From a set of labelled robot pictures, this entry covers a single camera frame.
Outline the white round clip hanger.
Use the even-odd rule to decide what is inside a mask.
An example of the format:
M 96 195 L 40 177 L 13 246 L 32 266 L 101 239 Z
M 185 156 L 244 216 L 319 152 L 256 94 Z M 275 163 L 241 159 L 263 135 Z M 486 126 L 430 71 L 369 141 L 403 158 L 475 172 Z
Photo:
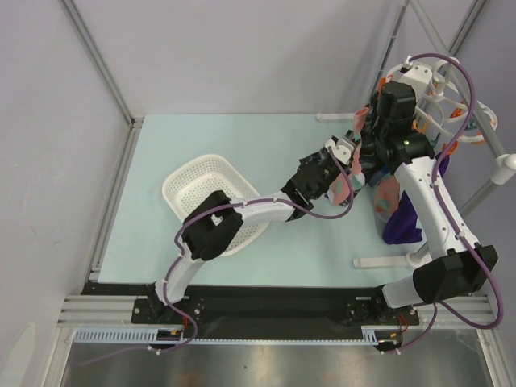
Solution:
M 422 62 L 399 64 L 386 73 L 379 86 L 383 86 L 390 81 L 399 82 L 398 80 L 402 74 L 416 64 L 426 65 L 431 67 L 432 70 L 431 83 L 427 86 L 421 98 L 416 100 L 420 106 L 415 111 L 416 118 L 422 121 L 421 132 L 430 127 L 438 132 L 436 137 L 431 140 L 432 144 L 436 144 L 442 137 L 452 138 L 454 134 L 448 129 L 455 124 L 462 123 L 468 113 L 466 103 L 459 100 L 460 94 L 455 83 L 449 75 L 443 74 L 445 70 L 451 68 L 451 65 L 445 60 L 437 60 L 433 65 Z

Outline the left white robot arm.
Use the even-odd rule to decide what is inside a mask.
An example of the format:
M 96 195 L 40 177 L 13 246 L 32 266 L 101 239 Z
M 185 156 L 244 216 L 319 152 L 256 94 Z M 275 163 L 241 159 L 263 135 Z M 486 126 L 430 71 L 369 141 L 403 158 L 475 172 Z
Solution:
M 182 223 L 174 237 L 178 256 L 164 278 L 148 286 L 148 308 L 159 323 L 173 320 L 177 303 L 198 270 L 220 257 L 244 227 L 272 222 L 291 222 L 305 215 L 317 217 L 313 202 L 329 194 L 331 185 L 343 177 L 345 200 L 354 202 L 350 173 L 358 161 L 360 134 L 348 131 L 331 137 L 317 152 L 299 161 L 296 173 L 277 192 L 254 198 L 228 197 L 222 190 L 211 193 Z

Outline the pink green patterned sock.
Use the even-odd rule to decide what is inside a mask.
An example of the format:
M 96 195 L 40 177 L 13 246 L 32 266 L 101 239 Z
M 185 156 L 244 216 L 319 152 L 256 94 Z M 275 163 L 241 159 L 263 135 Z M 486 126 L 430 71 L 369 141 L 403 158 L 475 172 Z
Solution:
M 367 113 L 368 108 L 366 106 L 357 110 L 353 114 L 352 129 L 348 130 L 361 132 Z M 362 169 L 350 169 L 349 166 L 345 165 L 344 171 L 346 173 L 344 175 L 340 173 L 337 176 L 326 194 L 333 206 L 348 206 L 351 202 L 351 197 L 356 197 L 365 184 L 365 176 Z

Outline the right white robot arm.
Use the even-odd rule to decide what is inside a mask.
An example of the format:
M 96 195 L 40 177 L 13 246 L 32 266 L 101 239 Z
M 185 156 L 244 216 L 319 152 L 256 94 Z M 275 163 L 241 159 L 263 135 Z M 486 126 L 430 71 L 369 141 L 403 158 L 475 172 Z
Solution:
M 494 246 L 482 245 L 465 224 L 440 175 L 442 159 L 413 128 L 416 105 L 410 85 L 389 81 L 372 96 L 362 131 L 364 174 L 371 177 L 387 167 L 396 177 L 418 216 L 431 258 L 410 276 L 376 288 L 372 315 L 380 323 L 391 323 L 406 306 L 475 293 L 498 260 Z

